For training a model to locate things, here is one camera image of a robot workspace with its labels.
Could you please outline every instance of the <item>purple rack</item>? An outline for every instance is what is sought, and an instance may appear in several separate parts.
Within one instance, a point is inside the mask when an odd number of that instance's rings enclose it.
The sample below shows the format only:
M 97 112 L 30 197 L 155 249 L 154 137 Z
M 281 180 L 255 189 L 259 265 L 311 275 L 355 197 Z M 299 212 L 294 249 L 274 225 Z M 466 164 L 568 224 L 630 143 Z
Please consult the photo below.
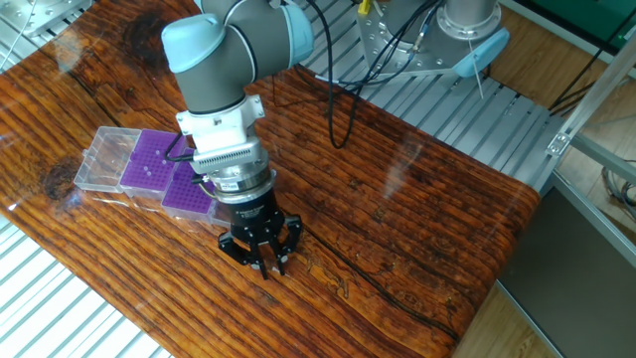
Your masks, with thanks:
M 194 151 L 187 148 L 185 154 L 193 154 Z M 179 163 L 161 206 L 171 217 L 212 224 L 217 202 L 206 195 L 198 185 L 192 184 L 194 175 L 195 171 L 190 163 Z M 214 186 L 206 187 L 214 191 Z
M 176 163 L 167 161 L 164 153 L 177 134 L 143 129 L 119 185 L 129 196 L 141 196 L 162 200 L 172 180 Z M 181 155 L 186 145 L 182 137 L 170 151 L 171 156 Z

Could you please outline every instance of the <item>glossy wooden surface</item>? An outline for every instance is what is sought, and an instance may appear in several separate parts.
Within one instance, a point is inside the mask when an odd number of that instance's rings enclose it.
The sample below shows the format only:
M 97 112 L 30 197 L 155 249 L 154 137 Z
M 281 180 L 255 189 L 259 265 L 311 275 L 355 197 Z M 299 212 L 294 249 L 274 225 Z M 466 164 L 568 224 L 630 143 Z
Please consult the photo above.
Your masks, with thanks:
M 101 1 L 0 77 L 3 215 L 179 357 L 449 356 L 539 196 L 370 104 L 338 151 L 294 73 L 247 88 L 278 202 L 306 225 L 288 276 L 235 264 L 223 228 L 73 186 L 98 127 L 176 130 L 159 34 L 189 3 Z

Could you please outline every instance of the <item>silver metal housing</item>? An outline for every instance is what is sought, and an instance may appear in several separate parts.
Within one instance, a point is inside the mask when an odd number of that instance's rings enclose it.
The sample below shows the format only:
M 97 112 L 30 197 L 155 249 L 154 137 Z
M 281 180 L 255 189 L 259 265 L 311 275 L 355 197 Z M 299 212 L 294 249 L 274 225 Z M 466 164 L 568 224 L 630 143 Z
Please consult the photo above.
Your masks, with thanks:
M 260 140 L 251 136 L 247 142 L 205 153 L 195 152 L 192 168 L 198 174 L 249 164 L 261 159 Z
M 266 181 L 269 176 L 268 165 L 269 156 L 263 150 L 261 156 L 252 162 L 208 172 L 208 179 L 215 184 L 217 193 L 219 191 L 238 193 L 257 187 Z
M 450 4 L 446 4 L 437 10 L 437 23 L 444 33 L 453 39 L 481 40 L 490 36 L 499 28 L 499 23 L 501 22 L 501 7 L 498 3 L 495 3 L 490 16 L 487 17 L 486 20 L 471 25 L 463 25 L 456 22 L 450 14 L 449 5 Z

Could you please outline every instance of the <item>metal bracket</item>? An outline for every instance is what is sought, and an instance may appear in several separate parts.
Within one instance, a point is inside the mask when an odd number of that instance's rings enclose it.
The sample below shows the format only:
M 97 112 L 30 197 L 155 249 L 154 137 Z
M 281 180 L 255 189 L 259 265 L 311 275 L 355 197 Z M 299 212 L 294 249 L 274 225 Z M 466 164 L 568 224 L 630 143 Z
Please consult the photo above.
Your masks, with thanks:
M 553 141 L 551 141 L 548 145 L 546 154 L 551 156 L 562 156 L 571 141 L 572 138 L 569 135 L 565 133 L 557 133 L 555 138 L 553 138 Z
M 616 86 L 636 64 L 636 37 L 632 37 L 614 57 L 607 70 L 587 92 L 572 115 L 560 128 L 546 149 L 550 156 L 561 156 L 571 140 L 585 126 Z
M 15 29 L 22 29 L 33 8 L 33 15 L 24 31 L 25 36 L 32 38 L 80 8 L 87 9 L 90 5 L 92 1 L 87 0 L 39 0 L 34 8 L 33 0 L 0 0 L 0 19 L 4 19 Z

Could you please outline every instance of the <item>black wire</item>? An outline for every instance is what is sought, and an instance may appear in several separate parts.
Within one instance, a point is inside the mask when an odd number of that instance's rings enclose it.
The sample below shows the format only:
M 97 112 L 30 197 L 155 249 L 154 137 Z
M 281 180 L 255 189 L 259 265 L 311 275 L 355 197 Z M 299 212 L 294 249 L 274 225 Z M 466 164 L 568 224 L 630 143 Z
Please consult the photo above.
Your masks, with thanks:
M 163 153 L 163 157 L 166 158 L 167 161 L 182 162 L 182 161 L 193 161 L 194 160 L 194 155 L 192 155 L 192 154 L 180 155 L 180 156 L 177 156 L 177 157 L 171 157 L 170 156 L 170 152 L 175 147 L 175 145 L 177 145 L 177 142 L 179 142 L 179 139 L 181 139 L 181 137 L 183 137 L 183 133 L 181 131 L 179 131 L 179 133 L 177 133 L 177 136 L 172 141 L 172 143 L 170 143 L 170 145 L 168 145 L 168 149 L 166 149 L 166 151 Z
M 314 10 L 316 11 L 316 14 L 318 14 L 318 18 L 320 18 L 320 22 L 322 22 L 322 26 L 325 28 L 325 38 L 327 39 L 327 63 L 328 63 L 327 66 L 329 67 L 329 75 L 328 75 L 328 78 L 329 78 L 329 83 L 328 83 L 328 86 L 329 86 L 329 104 L 328 104 L 328 108 L 327 108 L 327 121 L 328 121 L 328 125 L 329 125 L 329 140 L 331 140 L 331 145 L 333 145 L 334 148 L 340 149 L 340 148 L 342 148 L 342 146 L 344 146 L 345 142 L 343 142 L 341 145 L 336 144 L 336 140 L 334 138 L 334 131 L 333 131 L 333 121 L 334 121 L 334 74 L 333 74 L 333 67 L 334 67 L 334 59 L 333 59 L 333 53 L 332 53 L 332 49 L 331 49 L 331 47 L 332 47 L 331 32 L 329 31 L 329 24 L 327 23 L 327 19 L 325 19 L 325 15 L 322 13 L 322 11 L 318 7 L 318 5 L 316 5 L 314 0 L 307 0 L 307 3 L 309 4 L 309 6 L 314 8 Z
M 431 1 L 427 1 L 424 4 L 422 4 L 420 7 L 417 8 L 417 10 L 415 10 L 415 12 L 410 17 L 410 19 L 408 19 L 408 21 L 406 21 L 406 23 L 404 23 L 404 25 L 402 25 L 399 28 L 399 30 L 396 32 L 396 34 L 393 35 L 393 37 L 387 42 L 385 47 L 382 49 L 382 51 L 378 54 L 378 56 L 376 57 L 376 60 L 373 62 L 373 64 L 369 67 L 369 70 L 367 71 L 367 74 L 362 79 L 363 83 L 367 82 L 369 80 L 369 78 L 372 76 L 373 69 L 376 67 L 376 64 L 378 63 L 378 61 L 382 57 L 382 54 L 387 50 L 387 48 L 392 44 L 392 42 L 393 41 L 397 41 L 396 44 L 394 45 L 393 52 L 391 53 L 391 56 L 395 52 L 395 49 L 398 47 L 399 41 L 401 41 L 401 38 L 403 37 L 404 33 L 408 30 L 408 28 L 410 26 L 412 26 L 412 24 L 415 22 L 415 20 L 417 20 L 417 18 L 421 15 L 421 13 L 423 13 L 424 10 L 426 10 L 427 8 L 430 7 L 430 5 L 432 5 Z M 388 58 L 389 58 L 389 56 L 387 56 L 387 58 L 385 59 L 385 62 L 381 66 L 381 68 L 376 72 L 376 77 L 380 75 L 380 72 L 382 71 L 383 67 L 388 63 Z M 360 86 L 358 88 L 358 90 L 356 91 L 356 96 L 354 97 L 353 103 L 351 105 L 351 112 L 349 114 L 349 129 L 347 130 L 347 135 L 345 136 L 345 139 L 343 140 L 340 148 L 342 148 L 347 143 L 347 140 L 349 139 L 349 135 L 351 134 L 351 129 L 353 128 L 354 118 L 356 116 L 356 107 L 358 105 L 358 101 L 360 100 L 360 93 L 362 92 L 362 88 L 363 87 Z
M 614 40 L 614 38 L 616 37 L 616 35 L 618 35 L 620 33 L 620 31 L 622 30 L 623 27 L 625 27 L 625 25 L 627 25 L 629 23 L 629 21 L 631 20 L 632 17 L 634 17 L 634 15 L 636 15 L 636 8 L 634 8 L 632 10 L 632 12 L 629 13 L 629 15 L 627 15 L 627 17 L 616 27 L 616 29 L 614 30 L 614 32 L 607 38 L 607 40 L 605 40 L 605 46 L 609 47 L 612 40 Z M 580 80 L 581 77 L 583 77 L 583 75 L 587 72 L 587 70 L 592 66 L 592 64 L 594 62 L 596 62 L 596 59 L 598 59 L 598 57 L 600 56 L 600 54 L 603 53 L 603 49 L 598 49 L 598 51 L 596 52 L 596 54 L 594 54 L 594 56 L 589 60 L 589 62 L 587 62 L 587 65 L 585 65 L 585 67 L 583 67 L 583 70 L 581 70 L 578 75 L 576 76 L 576 78 L 574 78 L 574 80 L 572 80 L 569 85 L 567 86 L 567 88 L 558 95 L 558 98 L 553 102 L 553 104 L 548 108 L 548 110 L 553 110 L 555 109 L 555 107 L 557 107 L 559 104 L 563 103 L 564 101 L 566 101 L 566 98 L 563 98 L 573 87 L 574 85 L 576 85 L 576 83 L 578 82 L 578 80 Z
M 435 0 L 435 1 L 438 4 L 441 3 L 441 1 L 439 0 Z M 341 149 L 342 147 L 345 146 L 345 144 L 347 144 L 347 141 L 349 140 L 349 137 L 351 136 L 351 132 L 353 130 L 354 118 L 356 115 L 356 106 L 358 104 L 358 100 L 360 99 L 360 93 L 362 92 L 363 86 L 365 86 L 370 81 L 376 79 L 380 75 L 382 69 L 389 63 L 391 57 L 395 53 L 396 48 L 398 47 L 398 43 L 403 37 L 404 33 L 413 25 L 413 23 L 423 13 L 423 11 L 429 8 L 431 5 L 433 5 L 434 2 L 432 0 L 426 1 L 424 4 L 422 4 L 421 6 L 417 8 L 417 10 L 410 17 L 410 19 L 408 19 L 408 21 L 406 21 L 406 23 L 404 23 L 399 28 L 399 30 L 392 36 L 392 38 L 383 47 L 383 49 L 380 51 L 380 53 L 374 60 L 373 64 L 369 67 L 369 70 L 365 74 L 364 78 L 360 81 L 359 84 L 356 84 L 357 87 L 352 89 L 352 91 L 355 92 L 355 96 L 352 103 L 351 112 L 349 115 L 349 126 L 347 128 L 345 137 L 340 144 L 336 142 L 334 137 L 334 130 L 333 130 L 333 109 L 334 109 L 333 52 L 332 52 L 333 43 L 331 41 L 331 33 L 329 31 L 329 24 L 327 23 L 327 20 L 325 19 L 325 16 L 322 13 L 322 10 L 320 10 L 320 8 L 318 7 L 318 5 L 316 5 L 314 0 L 307 0 L 307 3 L 316 11 L 316 13 L 318 14 L 318 17 L 320 18 L 320 22 L 322 23 L 322 26 L 324 27 L 324 30 L 325 30 L 325 37 L 327 40 L 327 67 L 328 67 L 328 92 L 329 92 L 329 103 L 328 103 L 328 109 L 327 109 L 329 140 L 331 141 L 331 145 L 333 145 L 334 148 Z M 396 44 L 390 49 L 390 52 L 385 57 L 385 60 L 383 64 L 380 66 L 380 68 L 376 72 L 374 72 L 374 68 L 376 67 L 376 64 L 380 61 L 380 59 L 382 58 L 383 54 L 387 51 L 387 49 L 392 45 L 393 41 L 397 41 Z

